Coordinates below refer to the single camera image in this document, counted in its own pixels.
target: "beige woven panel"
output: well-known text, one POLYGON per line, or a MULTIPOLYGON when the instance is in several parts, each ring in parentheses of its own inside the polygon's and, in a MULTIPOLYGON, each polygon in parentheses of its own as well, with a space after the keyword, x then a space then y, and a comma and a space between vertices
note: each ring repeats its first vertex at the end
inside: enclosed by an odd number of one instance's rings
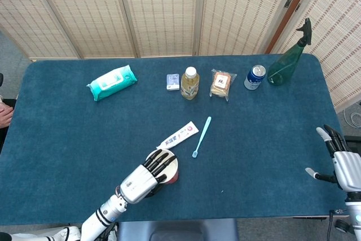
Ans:
POLYGON ((52 0, 84 58, 134 57, 119 0, 52 0))
POLYGON ((0 26, 29 58, 76 58, 43 0, 0 0, 0 26))
MULTIPOLYGON (((361 0, 311 0, 300 15, 312 23, 312 45, 304 52, 320 60, 336 111, 361 99, 361 0)), ((294 31, 282 44, 285 52, 300 38, 294 31)))
POLYGON ((258 51, 281 0, 205 0, 200 55, 258 51))
POLYGON ((196 0, 127 0, 141 56, 192 55, 196 0))

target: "light blue toothbrush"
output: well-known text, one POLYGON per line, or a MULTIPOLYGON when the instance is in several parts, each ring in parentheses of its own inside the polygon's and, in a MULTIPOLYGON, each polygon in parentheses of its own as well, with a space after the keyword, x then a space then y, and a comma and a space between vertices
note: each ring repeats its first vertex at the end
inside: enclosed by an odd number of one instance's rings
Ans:
POLYGON ((212 117, 208 117, 206 122, 205 122, 205 125, 203 127, 203 131, 202 131, 202 135, 201 135, 201 138, 199 139, 199 142, 198 142, 198 146, 197 146, 197 149, 193 152, 192 156, 193 158, 196 158, 197 155, 198 155, 198 148, 199 148, 199 145, 201 145, 201 142, 204 138, 204 135, 205 135, 205 132, 207 132, 207 129, 208 129, 208 126, 209 126, 209 123, 211 121, 212 117))

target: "teal wet wipes pack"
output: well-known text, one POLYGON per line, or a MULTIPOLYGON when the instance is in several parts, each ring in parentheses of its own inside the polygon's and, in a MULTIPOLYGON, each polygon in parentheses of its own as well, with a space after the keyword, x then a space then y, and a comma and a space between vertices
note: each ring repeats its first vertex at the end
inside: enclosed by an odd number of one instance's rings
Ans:
POLYGON ((95 101, 116 93, 137 82, 137 78, 130 69, 130 66, 124 66, 114 69, 86 85, 90 88, 95 101))

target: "blue felt table cover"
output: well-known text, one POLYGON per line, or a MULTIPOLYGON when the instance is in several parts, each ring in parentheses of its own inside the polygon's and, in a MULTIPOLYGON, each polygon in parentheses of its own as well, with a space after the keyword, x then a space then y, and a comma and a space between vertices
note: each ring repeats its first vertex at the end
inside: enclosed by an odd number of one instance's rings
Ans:
POLYGON ((278 55, 63 60, 31 64, 0 155, 0 225, 83 222, 166 137, 193 121, 199 133, 171 150, 179 180, 129 205, 120 220, 325 215, 343 208, 317 126, 340 126, 316 57, 303 54, 288 84, 244 79, 278 55), (99 102, 86 84, 130 64, 138 82, 99 102), (194 100, 166 90, 166 75, 194 66, 194 100), (211 69, 237 73, 230 100, 209 97, 211 69), (204 123, 212 121, 192 158, 204 123))

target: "robotic hand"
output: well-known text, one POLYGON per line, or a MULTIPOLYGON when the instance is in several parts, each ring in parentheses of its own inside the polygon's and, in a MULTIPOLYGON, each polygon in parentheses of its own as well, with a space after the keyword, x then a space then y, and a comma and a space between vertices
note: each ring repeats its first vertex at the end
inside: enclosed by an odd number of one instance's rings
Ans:
POLYGON ((83 223, 81 234, 77 227, 72 226, 65 227, 53 236, 37 236, 35 238, 22 238, 0 233, 0 241, 94 241, 111 223, 117 220, 121 213, 126 211, 129 203, 135 204, 146 196, 154 195, 162 186, 162 182, 167 179, 167 176, 161 172, 177 159, 170 151, 163 151, 161 154, 162 151, 162 149, 155 151, 142 165, 130 173, 122 184, 116 187, 115 194, 83 223), (162 163, 169 154, 171 157, 162 163))
POLYGON ((325 130, 316 128, 323 138, 333 161, 333 175, 319 174, 311 168, 305 171, 315 179, 336 183, 347 193, 345 204, 349 210, 351 223, 358 241, 361 241, 361 157, 352 152, 340 133, 330 126, 324 125, 325 130))

